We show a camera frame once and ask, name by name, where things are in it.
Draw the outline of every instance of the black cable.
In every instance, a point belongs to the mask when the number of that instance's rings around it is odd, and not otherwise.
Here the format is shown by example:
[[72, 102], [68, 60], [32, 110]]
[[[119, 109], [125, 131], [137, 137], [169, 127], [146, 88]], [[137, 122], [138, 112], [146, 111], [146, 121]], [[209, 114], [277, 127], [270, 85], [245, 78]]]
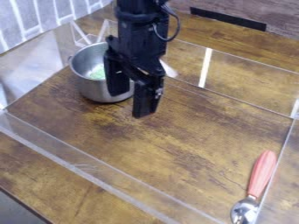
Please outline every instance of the black cable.
[[159, 39], [162, 39], [166, 42], [170, 42], [170, 41], [173, 41], [177, 38], [177, 36], [178, 36], [178, 34], [181, 32], [181, 29], [182, 29], [182, 21], [181, 21], [181, 18], [178, 17], [178, 15], [175, 14], [174, 10], [166, 4], [162, 6], [162, 9], [163, 9], [165, 13], [167, 13], [169, 15], [171, 15], [171, 16], [175, 17], [177, 23], [178, 23], [177, 31], [175, 31], [175, 34], [170, 38], [165, 38], [158, 33], [157, 24], [154, 24], [154, 32], [155, 32], [155, 35], [158, 36]]

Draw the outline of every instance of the spoon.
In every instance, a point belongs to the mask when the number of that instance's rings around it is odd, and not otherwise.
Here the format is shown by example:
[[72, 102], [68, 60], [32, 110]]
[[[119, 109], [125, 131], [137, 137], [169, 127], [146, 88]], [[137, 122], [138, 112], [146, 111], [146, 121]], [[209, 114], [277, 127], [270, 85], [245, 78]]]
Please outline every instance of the spoon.
[[247, 197], [231, 209], [230, 217], [234, 224], [255, 223], [259, 208], [258, 198], [266, 189], [275, 167], [277, 154], [271, 150], [266, 150], [259, 156], [251, 172]]

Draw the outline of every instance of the metal pot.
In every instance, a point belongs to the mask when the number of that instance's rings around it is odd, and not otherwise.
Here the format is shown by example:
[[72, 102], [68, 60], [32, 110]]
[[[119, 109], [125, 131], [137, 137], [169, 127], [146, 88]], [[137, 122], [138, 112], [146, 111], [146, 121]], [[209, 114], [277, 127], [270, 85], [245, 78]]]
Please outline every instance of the metal pot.
[[109, 43], [97, 43], [86, 46], [70, 57], [70, 68], [79, 76], [79, 91], [83, 96], [95, 102], [121, 102], [130, 98], [135, 92], [135, 83], [130, 83], [130, 91], [122, 95], [111, 96], [105, 77], [97, 77], [99, 72], [105, 73], [103, 56], [109, 49]]

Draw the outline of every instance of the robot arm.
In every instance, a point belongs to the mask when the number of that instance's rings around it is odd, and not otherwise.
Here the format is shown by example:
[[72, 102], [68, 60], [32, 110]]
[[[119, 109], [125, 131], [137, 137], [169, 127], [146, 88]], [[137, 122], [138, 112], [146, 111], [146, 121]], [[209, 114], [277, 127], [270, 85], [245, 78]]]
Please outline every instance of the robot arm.
[[[105, 56], [107, 89], [113, 96], [130, 89], [135, 82], [134, 117], [157, 111], [165, 91], [165, 68], [161, 57], [167, 42], [179, 33], [181, 21], [166, 5], [167, 0], [118, 0], [118, 38], [107, 37]], [[170, 15], [178, 19], [177, 33], [167, 38]]]

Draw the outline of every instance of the red spoon handle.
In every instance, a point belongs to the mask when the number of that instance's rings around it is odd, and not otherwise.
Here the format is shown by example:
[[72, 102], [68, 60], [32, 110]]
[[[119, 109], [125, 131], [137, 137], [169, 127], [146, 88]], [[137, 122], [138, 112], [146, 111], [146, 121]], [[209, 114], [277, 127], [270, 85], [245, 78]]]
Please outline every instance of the red spoon handle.
[[271, 150], [267, 150], [262, 153], [255, 163], [247, 189], [249, 195], [255, 196], [257, 198], [261, 196], [275, 168], [277, 154]]

